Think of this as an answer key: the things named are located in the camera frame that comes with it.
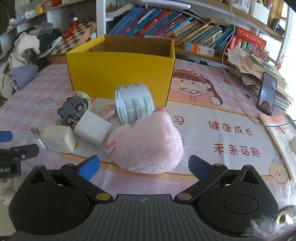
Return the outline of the white power adapter cube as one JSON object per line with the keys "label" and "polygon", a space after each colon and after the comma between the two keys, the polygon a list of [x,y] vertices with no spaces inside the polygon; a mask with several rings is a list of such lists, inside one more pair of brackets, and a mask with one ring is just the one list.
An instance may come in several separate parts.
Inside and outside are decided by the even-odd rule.
{"label": "white power adapter cube", "polygon": [[74,128],[74,133],[95,146],[101,146],[111,123],[86,110]]}

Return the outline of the grey toy car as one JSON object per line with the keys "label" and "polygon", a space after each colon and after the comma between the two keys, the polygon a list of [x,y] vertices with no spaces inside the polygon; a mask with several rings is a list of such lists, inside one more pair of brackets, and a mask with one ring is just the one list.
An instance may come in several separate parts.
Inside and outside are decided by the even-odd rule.
{"label": "grey toy car", "polygon": [[92,110],[89,95],[81,91],[74,91],[57,110],[59,124],[74,129],[87,110]]}

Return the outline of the pink plush toy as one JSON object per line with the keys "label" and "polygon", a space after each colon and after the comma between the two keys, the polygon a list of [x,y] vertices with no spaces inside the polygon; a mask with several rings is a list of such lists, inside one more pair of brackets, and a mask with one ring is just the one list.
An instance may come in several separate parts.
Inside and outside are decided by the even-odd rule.
{"label": "pink plush toy", "polygon": [[108,137],[104,151],[116,165],[141,174],[171,171],[181,161],[181,135],[164,108],[156,107],[134,125],[122,125]]}

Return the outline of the pink eraser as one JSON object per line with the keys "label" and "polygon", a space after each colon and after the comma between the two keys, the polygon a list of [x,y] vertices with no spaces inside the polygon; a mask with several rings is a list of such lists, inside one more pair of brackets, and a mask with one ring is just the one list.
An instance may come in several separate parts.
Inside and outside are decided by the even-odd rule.
{"label": "pink eraser", "polygon": [[98,113],[98,116],[106,121],[110,120],[116,115],[117,111],[115,105],[108,105]]}

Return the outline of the clear packing tape roll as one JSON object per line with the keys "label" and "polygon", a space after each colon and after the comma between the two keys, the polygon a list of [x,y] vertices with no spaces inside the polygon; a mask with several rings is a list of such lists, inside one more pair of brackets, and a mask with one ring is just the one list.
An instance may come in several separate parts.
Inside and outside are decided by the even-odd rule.
{"label": "clear packing tape roll", "polygon": [[115,107],[121,125],[134,125],[138,119],[154,111],[154,103],[143,83],[119,86],[114,91]]}

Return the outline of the white plug charger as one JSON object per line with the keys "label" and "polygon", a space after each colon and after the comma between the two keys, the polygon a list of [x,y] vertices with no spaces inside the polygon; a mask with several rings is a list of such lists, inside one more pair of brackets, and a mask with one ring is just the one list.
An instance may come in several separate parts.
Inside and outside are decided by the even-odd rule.
{"label": "white plug charger", "polygon": [[42,140],[42,133],[43,133],[43,129],[40,129],[40,128],[34,128],[34,127],[31,127],[31,139],[33,140],[33,142],[39,147],[39,148],[42,148],[42,149],[46,149],[46,145],[44,143],[44,141]]}

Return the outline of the orange workbook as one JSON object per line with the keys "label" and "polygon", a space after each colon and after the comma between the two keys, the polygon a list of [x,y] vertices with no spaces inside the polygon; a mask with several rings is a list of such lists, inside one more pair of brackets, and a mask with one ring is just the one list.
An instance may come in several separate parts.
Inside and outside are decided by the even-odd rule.
{"label": "orange workbook", "polygon": [[284,125],[285,119],[282,116],[269,116],[261,113],[259,118],[280,153],[280,157],[272,161],[269,173],[278,183],[285,183],[288,175],[295,181],[295,151],[290,146],[295,141],[295,135],[288,125]]}

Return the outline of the pile of clothes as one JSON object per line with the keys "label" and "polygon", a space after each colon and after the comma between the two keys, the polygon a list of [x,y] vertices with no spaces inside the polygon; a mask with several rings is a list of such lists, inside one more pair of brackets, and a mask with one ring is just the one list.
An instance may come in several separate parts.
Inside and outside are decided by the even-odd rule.
{"label": "pile of clothes", "polygon": [[62,38],[59,28],[42,22],[19,33],[1,65],[1,97],[8,99],[25,87],[38,73],[41,54],[47,53],[54,42]]}

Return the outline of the black smartphone standing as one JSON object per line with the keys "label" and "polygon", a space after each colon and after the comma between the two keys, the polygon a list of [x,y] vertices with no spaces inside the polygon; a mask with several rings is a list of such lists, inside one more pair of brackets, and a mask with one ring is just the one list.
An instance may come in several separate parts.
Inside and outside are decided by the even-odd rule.
{"label": "black smartphone standing", "polygon": [[264,114],[271,116],[274,108],[277,80],[267,72],[262,75],[262,85],[260,87],[260,94],[257,101],[257,109]]}

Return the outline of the yellow cardboard box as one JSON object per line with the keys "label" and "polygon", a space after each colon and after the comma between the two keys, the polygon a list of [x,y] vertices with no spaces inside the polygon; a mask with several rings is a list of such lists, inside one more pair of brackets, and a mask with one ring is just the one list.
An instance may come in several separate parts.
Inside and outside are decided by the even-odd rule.
{"label": "yellow cardboard box", "polygon": [[66,60],[75,91],[113,99],[116,87],[143,83],[156,106],[167,104],[175,64],[171,39],[102,35],[67,52]]}

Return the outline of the orange white small box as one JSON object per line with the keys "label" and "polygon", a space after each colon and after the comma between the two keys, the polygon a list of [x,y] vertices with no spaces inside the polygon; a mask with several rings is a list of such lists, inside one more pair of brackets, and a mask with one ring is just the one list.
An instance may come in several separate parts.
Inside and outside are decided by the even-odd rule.
{"label": "orange white small box", "polygon": [[201,54],[201,55],[210,56],[210,57],[214,56],[214,51],[215,51],[212,48],[209,48],[203,45],[198,45],[191,42],[184,43],[184,50],[187,52]]}

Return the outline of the wooden chessboard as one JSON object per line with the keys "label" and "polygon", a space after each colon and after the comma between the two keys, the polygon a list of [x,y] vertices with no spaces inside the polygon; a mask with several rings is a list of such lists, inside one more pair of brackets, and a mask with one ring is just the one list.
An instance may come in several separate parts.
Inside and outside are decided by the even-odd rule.
{"label": "wooden chessboard", "polygon": [[84,22],[76,24],[73,33],[62,40],[48,55],[47,60],[51,64],[66,63],[66,53],[86,43],[91,39],[91,34],[96,33],[95,22]]}

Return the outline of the red dictionary book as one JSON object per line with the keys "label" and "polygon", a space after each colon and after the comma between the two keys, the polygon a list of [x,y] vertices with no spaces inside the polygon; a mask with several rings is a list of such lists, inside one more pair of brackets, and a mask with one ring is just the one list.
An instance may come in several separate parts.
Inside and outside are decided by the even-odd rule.
{"label": "red dictionary book", "polygon": [[255,35],[254,33],[245,30],[241,27],[236,28],[235,32],[236,36],[240,39],[249,42],[253,45],[256,45],[257,47],[264,49],[266,47],[266,41],[264,39],[261,39],[259,36]]}

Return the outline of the row of leaning books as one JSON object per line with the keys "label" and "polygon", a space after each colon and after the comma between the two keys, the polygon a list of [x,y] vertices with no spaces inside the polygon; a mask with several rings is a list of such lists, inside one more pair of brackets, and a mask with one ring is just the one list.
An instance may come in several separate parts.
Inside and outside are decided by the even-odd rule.
{"label": "row of leaning books", "polygon": [[221,56],[234,36],[232,27],[216,20],[204,20],[194,14],[176,9],[139,6],[129,3],[120,8],[119,21],[109,31],[110,35],[126,37],[151,37],[171,39],[176,47],[184,49],[191,42],[214,49]]}

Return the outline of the white storage bin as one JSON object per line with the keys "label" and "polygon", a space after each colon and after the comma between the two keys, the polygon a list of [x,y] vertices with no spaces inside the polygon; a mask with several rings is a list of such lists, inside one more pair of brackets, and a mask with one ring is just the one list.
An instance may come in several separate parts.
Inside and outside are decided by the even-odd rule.
{"label": "white storage bin", "polygon": [[267,25],[269,17],[269,9],[257,1],[250,1],[249,13],[250,16]]}

